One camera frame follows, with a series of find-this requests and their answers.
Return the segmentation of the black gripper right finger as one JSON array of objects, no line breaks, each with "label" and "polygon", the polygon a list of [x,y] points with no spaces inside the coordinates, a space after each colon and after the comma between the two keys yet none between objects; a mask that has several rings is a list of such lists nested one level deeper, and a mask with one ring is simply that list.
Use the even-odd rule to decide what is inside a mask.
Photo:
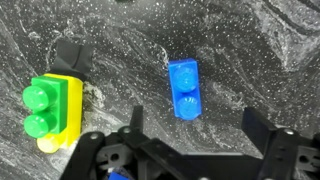
[{"label": "black gripper right finger", "polygon": [[241,129],[255,147],[264,154],[267,150],[269,139],[277,130],[277,127],[257,109],[246,107],[243,112]]}]

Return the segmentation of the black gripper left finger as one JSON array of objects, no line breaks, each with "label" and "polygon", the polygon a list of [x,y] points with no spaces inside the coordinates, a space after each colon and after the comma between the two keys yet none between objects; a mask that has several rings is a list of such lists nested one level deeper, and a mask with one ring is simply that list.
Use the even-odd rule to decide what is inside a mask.
[{"label": "black gripper left finger", "polygon": [[132,116],[130,120],[130,127],[138,129],[139,131],[143,130],[143,106],[137,105],[133,108]]}]

